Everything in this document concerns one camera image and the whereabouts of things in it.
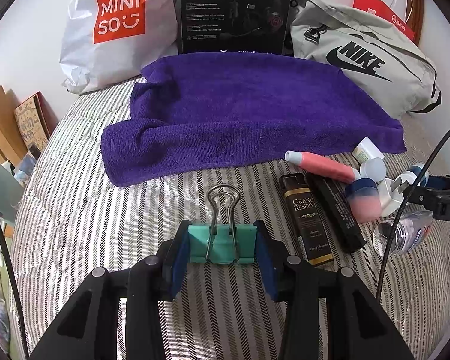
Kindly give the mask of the blue white cylinder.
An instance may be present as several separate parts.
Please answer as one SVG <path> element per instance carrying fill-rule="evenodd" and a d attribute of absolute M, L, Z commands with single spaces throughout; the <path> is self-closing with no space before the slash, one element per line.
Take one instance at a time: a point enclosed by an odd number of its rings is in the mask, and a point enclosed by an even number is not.
<path fill-rule="evenodd" d="M 416 182 L 420 172 L 422 172 L 424 168 L 423 163 L 416 163 L 410 166 L 406 171 L 402 172 L 399 176 L 396 177 L 396 180 L 400 180 L 401 183 L 407 182 L 409 186 L 412 186 L 413 183 Z M 418 186 L 425 187 L 428 183 L 429 173 L 425 172 L 421 179 L 419 180 Z"/>

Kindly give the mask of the clear pill bottle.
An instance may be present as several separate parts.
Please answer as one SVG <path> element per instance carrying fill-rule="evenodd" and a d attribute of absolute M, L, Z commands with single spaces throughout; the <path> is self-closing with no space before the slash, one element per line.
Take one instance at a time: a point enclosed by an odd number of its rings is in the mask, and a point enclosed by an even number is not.
<path fill-rule="evenodd" d="M 392 234 L 394 217 L 379 223 L 373 232 L 373 246 L 378 256 L 384 257 L 386 245 Z M 405 213 L 395 230 L 390 256 L 410 252 L 428 235 L 433 224 L 433 212 L 428 210 Z"/>

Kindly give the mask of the white charger plug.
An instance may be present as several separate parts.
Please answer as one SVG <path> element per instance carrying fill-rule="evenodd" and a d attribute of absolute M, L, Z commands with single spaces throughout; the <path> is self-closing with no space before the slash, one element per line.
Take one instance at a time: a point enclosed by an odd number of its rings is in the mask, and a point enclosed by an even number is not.
<path fill-rule="evenodd" d="M 409 182 L 402 180 L 401 177 L 396 178 L 396 180 L 385 178 L 379 183 L 378 191 L 382 218 L 391 216 L 400 207 L 404 200 L 403 192 L 408 186 Z"/>

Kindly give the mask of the black Grand Reserve lighter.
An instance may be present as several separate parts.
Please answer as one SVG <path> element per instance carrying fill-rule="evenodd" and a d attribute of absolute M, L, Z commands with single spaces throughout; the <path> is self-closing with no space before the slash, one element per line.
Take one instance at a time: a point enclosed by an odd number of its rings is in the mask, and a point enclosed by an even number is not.
<path fill-rule="evenodd" d="M 282 175 L 280 189 L 306 260 L 315 267 L 332 263 L 328 236 L 305 176 L 302 173 Z"/>

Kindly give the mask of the teal binder clip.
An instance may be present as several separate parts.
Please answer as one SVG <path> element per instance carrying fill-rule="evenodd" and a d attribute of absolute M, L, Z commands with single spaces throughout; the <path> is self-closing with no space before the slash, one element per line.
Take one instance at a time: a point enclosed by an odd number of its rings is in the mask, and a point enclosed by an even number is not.
<path fill-rule="evenodd" d="M 224 197 L 226 223 L 218 222 L 218 200 Z M 257 228 L 252 224 L 239 224 L 235 208 L 241 200 L 239 190 L 230 184 L 217 184 L 206 194 L 212 208 L 211 223 L 188 226 L 191 263 L 229 265 L 254 263 Z"/>

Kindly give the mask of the pink jar blue lid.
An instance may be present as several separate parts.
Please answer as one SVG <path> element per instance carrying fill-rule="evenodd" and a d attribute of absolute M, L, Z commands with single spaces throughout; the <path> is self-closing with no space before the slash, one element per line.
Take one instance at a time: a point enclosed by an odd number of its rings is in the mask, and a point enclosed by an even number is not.
<path fill-rule="evenodd" d="M 381 217 L 379 191 L 373 179 L 362 178 L 347 185 L 345 197 L 358 223 L 371 222 Z"/>

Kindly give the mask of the white cream jar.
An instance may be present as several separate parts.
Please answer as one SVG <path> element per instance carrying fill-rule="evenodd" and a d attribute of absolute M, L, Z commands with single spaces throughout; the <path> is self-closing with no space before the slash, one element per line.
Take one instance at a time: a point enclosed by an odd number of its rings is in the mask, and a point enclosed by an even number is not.
<path fill-rule="evenodd" d="M 364 164 L 366 161 L 374 158 L 380 158 L 382 160 L 385 159 L 385 155 L 368 136 L 365 136 L 353 149 L 352 156 L 360 164 Z"/>

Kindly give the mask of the pink tube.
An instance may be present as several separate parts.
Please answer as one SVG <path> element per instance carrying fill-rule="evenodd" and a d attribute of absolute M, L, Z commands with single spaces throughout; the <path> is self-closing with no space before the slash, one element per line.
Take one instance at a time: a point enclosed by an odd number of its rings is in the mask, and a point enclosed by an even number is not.
<path fill-rule="evenodd" d="M 361 178 L 357 169 L 318 154 L 287 150 L 283 158 L 288 163 L 294 164 L 307 172 L 338 180 L 345 184 L 352 184 Z"/>

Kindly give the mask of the long black box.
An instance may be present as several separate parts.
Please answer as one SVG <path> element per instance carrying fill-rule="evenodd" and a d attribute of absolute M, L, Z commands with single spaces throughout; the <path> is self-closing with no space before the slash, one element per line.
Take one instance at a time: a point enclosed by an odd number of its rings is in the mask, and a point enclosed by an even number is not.
<path fill-rule="evenodd" d="M 322 206 L 342 250 L 352 254 L 362 249 L 367 242 L 337 182 L 311 172 L 305 174 L 305 179 Z"/>

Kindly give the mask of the grey Nike bag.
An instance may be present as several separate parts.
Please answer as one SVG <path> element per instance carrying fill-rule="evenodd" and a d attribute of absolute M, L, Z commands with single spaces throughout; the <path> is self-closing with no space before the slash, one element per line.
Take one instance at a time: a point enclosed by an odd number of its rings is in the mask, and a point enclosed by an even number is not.
<path fill-rule="evenodd" d="M 295 57 L 341 69 L 391 117 L 441 105 L 437 69 L 385 19 L 322 0 L 291 0 Z"/>

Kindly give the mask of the red paper bag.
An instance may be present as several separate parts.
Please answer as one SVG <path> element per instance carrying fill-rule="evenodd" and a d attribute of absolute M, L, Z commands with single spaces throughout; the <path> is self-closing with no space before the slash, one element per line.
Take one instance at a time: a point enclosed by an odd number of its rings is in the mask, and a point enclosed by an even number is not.
<path fill-rule="evenodd" d="M 410 12 L 404 19 L 395 12 L 393 7 L 393 3 L 388 5 L 383 0 L 353 0 L 353 8 L 387 20 L 411 41 L 414 41 L 416 39 L 416 33 L 408 25 L 411 13 L 413 12 L 413 7 L 410 7 Z"/>

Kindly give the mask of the brown patterned box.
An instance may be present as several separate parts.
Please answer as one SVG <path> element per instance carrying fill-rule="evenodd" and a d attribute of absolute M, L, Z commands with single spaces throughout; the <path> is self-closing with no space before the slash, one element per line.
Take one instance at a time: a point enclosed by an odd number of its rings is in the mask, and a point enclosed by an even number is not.
<path fill-rule="evenodd" d="M 43 153 L 53 133 L 53 118 L 40 92 L 21 102 L 13 110 L 18 130 L 28 150 L 34 146 Z"/>

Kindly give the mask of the purple towel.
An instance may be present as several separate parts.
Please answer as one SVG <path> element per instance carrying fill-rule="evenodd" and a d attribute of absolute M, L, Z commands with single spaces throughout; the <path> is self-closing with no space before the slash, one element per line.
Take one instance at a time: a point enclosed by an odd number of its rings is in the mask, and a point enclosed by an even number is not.
<path fill-rule="evenodd" d="M 363 138 L 405 151 L 401 123 L 341 69 L 255 53 L 160 58 L 142 70 L 130 117 L 100 139 L 105 172 L 127 187 L 162 176 L 350 152 Z"/>

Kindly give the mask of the black headset box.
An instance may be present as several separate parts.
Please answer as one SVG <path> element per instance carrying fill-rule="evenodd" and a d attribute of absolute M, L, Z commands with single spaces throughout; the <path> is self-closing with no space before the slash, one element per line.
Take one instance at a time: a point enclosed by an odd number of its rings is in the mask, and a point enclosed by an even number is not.
<path fill-rule="evenodd" d="M 179 0 L 181 52 L 280 55 L 290 0 Z"/>

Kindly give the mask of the white Miniso shopping bag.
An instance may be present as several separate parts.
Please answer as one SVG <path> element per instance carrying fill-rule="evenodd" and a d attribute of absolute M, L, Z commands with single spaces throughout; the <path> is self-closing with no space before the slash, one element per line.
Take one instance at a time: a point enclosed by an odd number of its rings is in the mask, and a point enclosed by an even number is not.
<path fill-rule="evenodd" d="M 71 0 L 61 43 L 63 86 L 85 94 L 176 55 L 176 0 Z"/>

